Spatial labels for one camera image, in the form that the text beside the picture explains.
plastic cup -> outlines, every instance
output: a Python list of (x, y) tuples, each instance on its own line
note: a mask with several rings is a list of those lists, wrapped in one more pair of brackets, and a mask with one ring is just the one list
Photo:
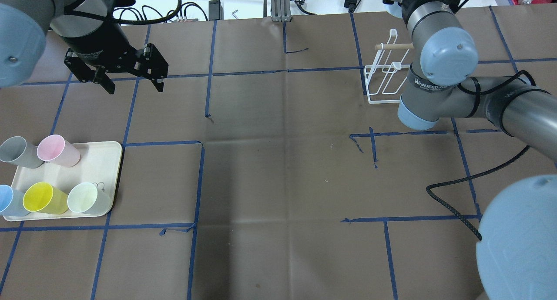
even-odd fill
[(76, 165), (81, 158), (79, 151), (61, 135), (49, 135), (42, 139), (37, 155), (43, 161), (64, 167)]
[(47, 214), (62, 214), (68, 210), (68, 195), (49, 184), (38, 182), (23, 196), (23, 206), (27, 211)]
[(25, 216), (29, 214), (23, 207), (23, 193), (10, 187), (0, 185), (0, 215)]
[(11, 137), (0, 145), (0, 161), (36, 169), (43, 161), (37, 157), (37, 147), (24, 137)]
[(96, 185), (82, 182), (68, 194), (67, 205), (74, 213), (101, 215), (110, 209), (110, 197)]

white wire rack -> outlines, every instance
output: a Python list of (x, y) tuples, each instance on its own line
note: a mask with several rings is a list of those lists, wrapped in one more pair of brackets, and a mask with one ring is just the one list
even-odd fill
[[(366, 65), (364, 67), (364, 73), (366, 75), (366, 93), (368, 96), (368, 103), (370, 104), (381, 104), (381, 103), (398, 103), (400, 102), (399, 99), (392, 99), (392, 100), (379, 100), (378, 95), (393, 95), (398, 93), (404, 82), (406, 82), (406, 78), (398, 85), (398, 87), (390, 86), (390, 82), (393, 79), (393, 76), (404, 68), (410, 68), (410, 64), (404, 64), (404, 59), (408, 52), (410, 51), (411, 44), (396, 44), (396, 39), (398, 39), (398, 32), (396, 29), (391, 29), (389, 31), (389, 39), (387, 40), (386, 44), (378, 44), (376, 46), (377, 53), (376, 57), (373, 60), (373, 64)], [(393, 50), (400, 50), (401, 48), (407, 48), (404, 56), (399, 61), (390, 62), (390, 56)], [(386, 58), (382, 61), (385, 52), (388, 51)], [(381, 74), (376, 74), (376, 71), (380, 69)], [(370, 82), (372, 78), (381, 79), (381, 84), (377, 88), (376, 91), (370, 91)]]

white floor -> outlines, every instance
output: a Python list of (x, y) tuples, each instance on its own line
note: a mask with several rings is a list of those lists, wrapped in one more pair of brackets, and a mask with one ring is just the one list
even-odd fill
[[(199, 4), (203, 10), (207, 12), (209, 0), (193, 0), (193, 2)], [(263, 0), (221, 0), (221, 2), (224, 9), (224, 16), (227, 20), (235, 18), (232, 15), (232, 12), (235, 10), (238, 10), (235, 12), (235, 15), (239, 19), (263, 17)], [(141, 10), (141, 6), (143, 5), (152, 6), (159, 10), (163, 16), (166, 16), (169, 10), (175, 9), (176, 0), (137, 0), (134, 7)], [(495, 0), (470, 0), (466, 4), (466, 7), (481, 6), (497, 6), (497, 3)], [(306, 0), (304, 9), (316, 14), (340, 14), (348, 12), (348, 10), (344, 8), (344, 0)], [(291, 2), (290, 10), (292, 15), (303, 14), (300, 10), (298, 10), (298, 7), (293, 2)], [(381, 0), (362, 0), (360, 6), (356, 10), (356, 12), (379, 11), (385, 11)], [(147, 17), (149, 19), (160, 18), (157, 13), (152, 10), (145, 9), (145, 12), (147, 13)], [(203, 14), (195, 7), (188, 8), (187, 15), (188, 18), (199, 18), (199, 20), (205, 19)], [(134, 15), (129, 11), (123, 14), (123, 18), (135, 20)]]

cream plastic tray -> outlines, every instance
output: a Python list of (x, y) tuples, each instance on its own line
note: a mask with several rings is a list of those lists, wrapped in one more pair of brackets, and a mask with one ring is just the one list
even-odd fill
[(33, 184), (46, 181), (68, 194), (79, 183), (92, 182), (98, 185), (99, 189), (104, 189), (110, 196), (110, 207), (106, 212), (100, 215), (74, 213), (70, 210), (59, 215), (31, 212), (27, 216), (22, 217), (4, 216), (4, 219), (7, 221), (28, 221), (97, 217), (103, 216), (110, 211), (116, 193), (118, 171), (122, 159), (122, 145), (116, 141), (107, 141), (75, 143), (73, 146), (81, 153), (81, 159), (77, 165), (74, 167), (62, 167), (56, 164), (44, 163), (37, 169), (27, 169), (18, 166), (12, 181), (12, 188), (25, 192)]

yellow cup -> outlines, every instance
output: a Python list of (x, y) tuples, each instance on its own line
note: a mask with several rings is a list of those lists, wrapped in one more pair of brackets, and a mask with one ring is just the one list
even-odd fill
[(23, 207), (30, 212), (62, 214), (68, 210), (68, 195), (49, 184), (38, 182), (23, 196)]

